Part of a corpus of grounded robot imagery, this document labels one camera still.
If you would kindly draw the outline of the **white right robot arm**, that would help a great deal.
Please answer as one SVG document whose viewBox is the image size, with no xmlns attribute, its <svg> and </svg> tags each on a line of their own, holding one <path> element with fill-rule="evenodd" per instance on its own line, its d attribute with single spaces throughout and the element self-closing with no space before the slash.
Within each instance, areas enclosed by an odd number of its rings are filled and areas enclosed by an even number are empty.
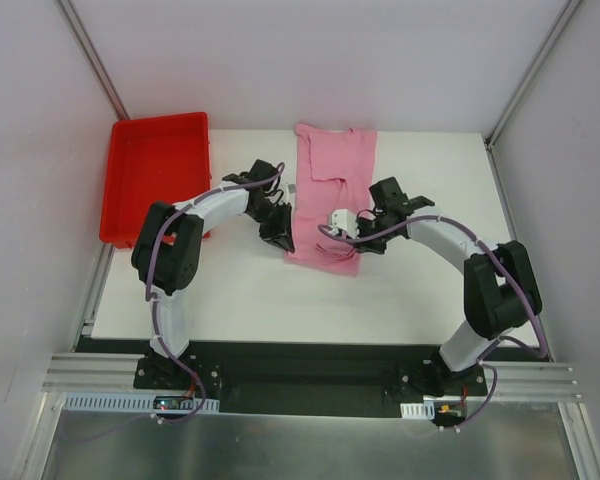
<svg viewBox="0 0 600 480">
<path fill-rule="evenodd" d="M 383 254 L 390 240 L 403 237 L 432 250 L 463 278 L 464 320 L 430 360 L 409 375 L 414 389 L 434 397 L 453 394 L 490 348 L 527 322 L 537 335 L 540 353 L 548 353 L 538 323 L 542 300 L 522 243 L 481 239 L 442 214 L 432 200 L 408 197 L 393 177 L 371 185 L 369 192 L 373 217 L 356 222 L 357 252 Z"/>
</svg>

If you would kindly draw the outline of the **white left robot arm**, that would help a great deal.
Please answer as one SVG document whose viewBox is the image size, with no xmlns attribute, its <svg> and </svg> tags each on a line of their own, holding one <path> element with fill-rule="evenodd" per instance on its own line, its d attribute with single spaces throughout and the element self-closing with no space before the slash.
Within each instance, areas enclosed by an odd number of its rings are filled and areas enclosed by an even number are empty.
<svg viewBox="0 0 600 480">
<path fill-rule="evenodd" d="M 216 187 L 192 199 L 175 204 L 157 201 L 149 207 L 131 265 L 144 284 L 151 312 L 149 345 L 158 360 L 156 375 L 168 388 L 179 389 L 189 382 L 192 391 L 201 389 L 198 374 L 182 358 L 189 346 L 182 293 L 197 273 L 203 237 L 245 214 L 259 225 L 265 243 L 287 253 L 295 251 L 292 206 L 280 186 L 284 168 L 283 163 L 274 166 L 257 159 L 249 170 L 224 176 Z"/>
</svg>

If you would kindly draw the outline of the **pink t shirt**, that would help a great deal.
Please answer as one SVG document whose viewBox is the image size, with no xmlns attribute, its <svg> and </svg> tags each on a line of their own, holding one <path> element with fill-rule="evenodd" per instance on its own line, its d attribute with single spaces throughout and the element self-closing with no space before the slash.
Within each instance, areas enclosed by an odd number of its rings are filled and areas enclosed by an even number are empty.
<svg viewBox="0 0 600 480">
<path fill-rule="evenodd" d="M 318 227 L 336 210 L 354 214 L 370 207 L 368 187 L 375 166 L 373 130 L 322 130 L 305 123 L 297 137 L 296 194 L 292 216 L 295 251 L 285 260 L 327 273 L 356 276 L 360 255 L 324 236 Z"/>
</svg>

